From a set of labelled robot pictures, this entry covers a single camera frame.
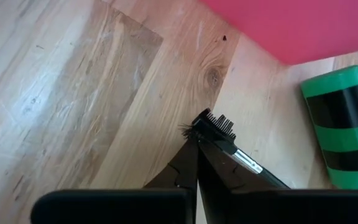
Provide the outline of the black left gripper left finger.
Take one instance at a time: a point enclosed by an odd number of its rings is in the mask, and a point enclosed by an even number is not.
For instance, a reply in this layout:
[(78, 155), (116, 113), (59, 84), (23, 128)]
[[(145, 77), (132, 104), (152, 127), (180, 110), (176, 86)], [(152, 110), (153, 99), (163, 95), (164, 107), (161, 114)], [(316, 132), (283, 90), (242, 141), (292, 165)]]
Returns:
[(198, 141), (189, 139), (144, 189), (197, 189)]

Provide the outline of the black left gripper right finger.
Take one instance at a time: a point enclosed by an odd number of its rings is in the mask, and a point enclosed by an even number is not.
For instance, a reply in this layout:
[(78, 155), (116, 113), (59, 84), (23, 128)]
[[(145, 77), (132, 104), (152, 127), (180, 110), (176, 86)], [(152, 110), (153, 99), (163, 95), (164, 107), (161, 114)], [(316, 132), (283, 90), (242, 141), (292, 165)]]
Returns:
[(198, 180), (208, 223), (256, 223), (263, 209), (247, 200), (249, 192), (279, 187), (205, 141), (198, 143)]

